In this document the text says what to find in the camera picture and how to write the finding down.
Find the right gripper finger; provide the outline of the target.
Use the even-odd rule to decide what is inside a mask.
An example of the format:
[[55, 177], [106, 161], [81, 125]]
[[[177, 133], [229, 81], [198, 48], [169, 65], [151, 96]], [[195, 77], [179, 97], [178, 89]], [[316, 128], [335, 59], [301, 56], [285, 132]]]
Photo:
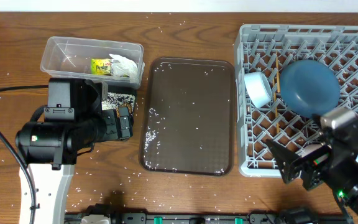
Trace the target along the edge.
[[312, 120], [314, 121], [314, 123], [317, 125], [318, 127], [318, 133], [319, 134], [323, 134], [323, 127], [321, 125], [321, 117], [318, 114], [312, 114]]
[[299, 155], [271, 139], [266, 140], [265, 144], [278, 165], [284, 183], [289, 184], [297, 178], [300, 174], [300, 168], [296, 164]]

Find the pink cup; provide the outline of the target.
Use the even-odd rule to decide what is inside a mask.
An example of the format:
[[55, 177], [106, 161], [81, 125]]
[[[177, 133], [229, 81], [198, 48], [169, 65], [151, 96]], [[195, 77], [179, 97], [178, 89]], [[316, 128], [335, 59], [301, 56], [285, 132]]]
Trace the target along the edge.
[[312, 153], [313, 151], [321, 148], [322, 145], [321, 144], [310, 144], [310, 145], [307, 145], [303, 151], [301, 152], [300, 156], [301, 157], [305, 157], [307, 156], [308, 154]]

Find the blue plate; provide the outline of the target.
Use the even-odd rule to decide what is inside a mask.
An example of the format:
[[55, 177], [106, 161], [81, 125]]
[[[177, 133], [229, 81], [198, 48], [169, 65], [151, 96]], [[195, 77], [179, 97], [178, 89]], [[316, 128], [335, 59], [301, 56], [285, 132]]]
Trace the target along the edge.
[[280, 74], [280, 94], [296, 114], [311, 118], [333, 110], [340, 99], [340, 85], [332, 70], [315, 60], [299, 60]]

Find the yellow green snack packet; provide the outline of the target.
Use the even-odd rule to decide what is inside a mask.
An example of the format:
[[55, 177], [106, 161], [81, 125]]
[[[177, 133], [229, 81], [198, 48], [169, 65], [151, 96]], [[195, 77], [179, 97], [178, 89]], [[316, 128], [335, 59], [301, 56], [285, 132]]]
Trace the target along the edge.
[[111, 59], [92, 58], [91, 73], [93, 75], [109, 75], [111, 73]]

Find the white tissue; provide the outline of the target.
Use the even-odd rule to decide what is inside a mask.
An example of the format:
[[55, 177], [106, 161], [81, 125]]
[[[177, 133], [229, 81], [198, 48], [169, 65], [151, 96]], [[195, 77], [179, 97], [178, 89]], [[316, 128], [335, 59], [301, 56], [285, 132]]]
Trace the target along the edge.
[[117, 54], [109, 56], [111, 57], [110, 74], [112, 76], [134, 78], [137, 75], [138, 66], [133, 60]]

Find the light blue rice bowl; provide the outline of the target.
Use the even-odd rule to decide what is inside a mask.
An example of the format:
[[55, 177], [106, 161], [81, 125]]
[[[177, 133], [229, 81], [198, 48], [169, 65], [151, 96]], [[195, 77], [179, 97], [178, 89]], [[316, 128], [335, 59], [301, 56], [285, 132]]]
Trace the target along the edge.
[[244, 84], [248, 96], [256, 108], [261, 108], [272, 100], [272, 89], [264, 73], [246, 73]]

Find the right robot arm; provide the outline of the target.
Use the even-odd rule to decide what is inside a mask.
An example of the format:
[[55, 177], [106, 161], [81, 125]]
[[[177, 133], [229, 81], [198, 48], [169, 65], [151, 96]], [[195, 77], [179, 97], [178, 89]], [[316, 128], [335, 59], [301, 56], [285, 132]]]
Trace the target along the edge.
[[303, 188], [313, 190], [325, 183], [339, 203], [358, 215], [358, 117], [355, 112], [331, 111], [314, 115], [322, 132], [322, 145], [301, 157], [281, 144], [268, 139], [265, 144], [275, 158], [284, 183], [297, 177]]

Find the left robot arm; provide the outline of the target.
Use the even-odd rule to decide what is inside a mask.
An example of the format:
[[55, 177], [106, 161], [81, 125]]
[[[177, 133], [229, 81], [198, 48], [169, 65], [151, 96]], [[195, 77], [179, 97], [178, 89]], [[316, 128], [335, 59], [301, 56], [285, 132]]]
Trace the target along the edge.
[[133, 135], [135, 93], [131, 88], [80, 78], [51, 78], [48, 103], [17, 132], [20, 223], [63, 223], [67, 193], [78, 156], [98, 142]]

